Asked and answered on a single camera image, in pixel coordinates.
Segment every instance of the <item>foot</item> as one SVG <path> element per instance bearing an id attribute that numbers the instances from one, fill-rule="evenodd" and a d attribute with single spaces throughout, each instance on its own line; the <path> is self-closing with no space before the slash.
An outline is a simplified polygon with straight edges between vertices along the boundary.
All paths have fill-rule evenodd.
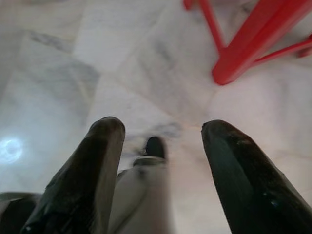
<path id="1" fill-rule="evenodd" d="M 158 136 L 152 136 L 146 142 L 144 156 L 155 156 L 163 159 L 167 159 L 166 146 Z"/>

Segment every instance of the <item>white marble tile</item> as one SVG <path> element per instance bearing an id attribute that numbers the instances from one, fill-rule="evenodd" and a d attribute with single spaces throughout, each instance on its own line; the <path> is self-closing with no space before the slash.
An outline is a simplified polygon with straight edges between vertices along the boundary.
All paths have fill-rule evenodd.
<path id="1" fill-rule="evenodd" d="M 210 75 L 217 56 L 202 13 L 196 9 L 186 12 L 174 0 L 121 66 L 118 77 L 184 124 L 200 126 L 218 88 Z"/>
<path id="2" fill-rule="evenodd" d="M 75 40 L 86 0 L 3 0 L 0 22 Z"/>
<path id="3" fill-rule="evenodd" d="M 170 147 L 170 204 L 176 233 L 230 234 L 200 131 L 184 129 L 181 141 Z"/>
<path id="4" fill-rule="evenodd" d="M 89 0 L 74 55 L 115 71 L 157 22 L 166 0 Z"/>
<path id="5" fill-rule="evenodd" d="M 310 69 L 275 61 L 221 87 L 207 119 L 223 119 L 260 146 L 312 155 Z"/>
<path id="6" fill-rule="evenodd" d="M 88 65 L 24 38 L 0 99 L 0 191 L 43 191 L 85 134 L 97 81 Z"/>
<path id="7" fill-rule="evenodd" d="M 149 137 L 160 136 L 166 140 L 176 140 L 181 134 L 181 126 L 170 115 L 116 83 L 113 77 L 102 75 L 87 126 L 106 116 L 119 118 L 126 127 L 119 169 L 129 168 Z"/>
<path id="8" fill-rule="evenodd" d="M 14 70 L 24 32 L 0 24 L 0 99 Z"/>

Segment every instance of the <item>marble floor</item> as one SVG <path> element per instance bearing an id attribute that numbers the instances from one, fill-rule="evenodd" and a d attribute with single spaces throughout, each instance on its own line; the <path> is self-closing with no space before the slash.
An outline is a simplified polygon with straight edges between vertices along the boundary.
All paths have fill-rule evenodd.
<path id="1" fill-rule="evenodd" d="M 246 17 L 215 1 L 226 41 Z M 273 49 L 304 39 L 308 15 Z M 218 86 L 198 9 L 180 0 L 0 1 L 0 192 L 42 192 L 88 127 L 126 126 L 120 169 L 150 135 L 169 147 L 178 234 L 229 234 L 200 130 L 223 119 L 250 135 L 312 206 L 312 57 L 287 56 Z"/>

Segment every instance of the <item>shoe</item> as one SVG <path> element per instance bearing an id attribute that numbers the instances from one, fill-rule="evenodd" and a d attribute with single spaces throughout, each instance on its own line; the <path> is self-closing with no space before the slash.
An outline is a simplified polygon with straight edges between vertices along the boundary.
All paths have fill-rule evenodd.
<path id="1" fill-rule="evenodd" d="M 167 159 L 167 150 L 163 139 L 152 136 L 146 142 L 144 156 L 154 156 Z"/>

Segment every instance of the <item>red chair leg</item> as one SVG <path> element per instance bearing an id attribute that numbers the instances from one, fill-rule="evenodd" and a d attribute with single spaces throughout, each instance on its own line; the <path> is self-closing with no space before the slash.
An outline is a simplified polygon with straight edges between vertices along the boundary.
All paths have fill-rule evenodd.
<path id="1" fill-rule="evenodd" d="M 237 79 L 312 9 L 312 0 L 260 0 L 212 73 L 216 83 Z"/>

